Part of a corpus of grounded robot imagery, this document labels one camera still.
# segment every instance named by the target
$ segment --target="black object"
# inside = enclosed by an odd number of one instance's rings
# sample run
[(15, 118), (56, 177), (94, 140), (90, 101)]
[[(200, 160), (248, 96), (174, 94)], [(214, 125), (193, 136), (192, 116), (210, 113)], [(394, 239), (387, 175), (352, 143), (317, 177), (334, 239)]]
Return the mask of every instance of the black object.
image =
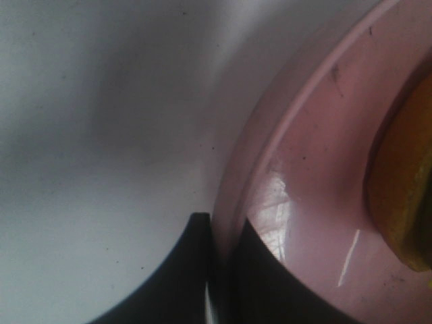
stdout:
[(206, 213), (193, 214), (157, 271), (91, 324), (205, 324), (207, 280), (219, 324), (358, 324), (288, 273), (248, 221), (223, 267)]
[(214, 264), (210, 293), (223, 324), (359, 324), (288, 273), (248, 221), (228, 270)]
[(155, 273), (131, 296), (92, 324), (205, 324), (205, 286), (210, 255), (209, 214), (195, 213)]

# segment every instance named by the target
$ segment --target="glossy surface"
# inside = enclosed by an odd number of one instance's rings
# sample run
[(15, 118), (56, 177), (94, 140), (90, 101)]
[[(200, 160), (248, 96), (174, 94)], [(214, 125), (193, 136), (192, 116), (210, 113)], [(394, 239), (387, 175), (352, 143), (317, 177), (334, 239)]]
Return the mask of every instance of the glossy surface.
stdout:
[(247, 220), (231, 269), (233, 320), (220, 323), (359, 324), (286, 271)]
[[(291, 96), (283, 89), (296, 73), (282, 70), (246, 131), (254, 134), (256, 127), (260, 133), (262, 116), (284, 113), (276, 126), (268, 124), (269, 138), (242, 137), (224, 180), (232, 177), (236, 159), (249, 154), (254, 165), (235, 207), (240, 217), (230, 220), (232, 235), (247, 216), (288, 271), (364, 323), (432, 318), (432, 275), (400, 263), (372, 224), (363, 197), (380, 127), (413, 71), (430, 56), (431, 12), (426, 0), (382, 1)], [(254, 140), (263, 143), (255, 153)]]

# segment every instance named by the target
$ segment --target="white surface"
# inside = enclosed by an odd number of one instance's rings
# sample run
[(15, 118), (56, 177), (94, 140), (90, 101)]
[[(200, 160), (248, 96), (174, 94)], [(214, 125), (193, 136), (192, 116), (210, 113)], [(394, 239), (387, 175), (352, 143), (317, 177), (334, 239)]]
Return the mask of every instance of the white surface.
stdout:
[(0, 322), (83, 323), (137, 288), (347, 2), (0, 2)]

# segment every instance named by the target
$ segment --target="pink plastic container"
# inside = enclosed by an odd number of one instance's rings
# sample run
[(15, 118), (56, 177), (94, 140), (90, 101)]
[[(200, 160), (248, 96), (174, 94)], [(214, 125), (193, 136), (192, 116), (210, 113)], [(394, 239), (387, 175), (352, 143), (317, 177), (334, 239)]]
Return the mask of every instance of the pink plastic container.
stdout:
[(226, 259), (248, 218), (288, 271), (363, 323), (432, 323), (431, 273), (401, 264), (363, 196), (382, 125), (430, 71), (432, 1), (363, 5), (320, 30), (262, 96), (228, 163), (213, 231)]

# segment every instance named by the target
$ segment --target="lemon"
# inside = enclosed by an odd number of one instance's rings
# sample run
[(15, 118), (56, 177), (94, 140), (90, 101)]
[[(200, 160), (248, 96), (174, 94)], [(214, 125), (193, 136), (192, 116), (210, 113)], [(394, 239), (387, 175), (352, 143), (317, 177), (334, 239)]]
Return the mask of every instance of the lemon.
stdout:
[(376, 226), (396, 256), (415, 271), (430, 269), (419, 241), (424, 201), (432, 198), (427, 190), (431, 168), (432, 74), (411, 92), (389, 125), (367, 180)]

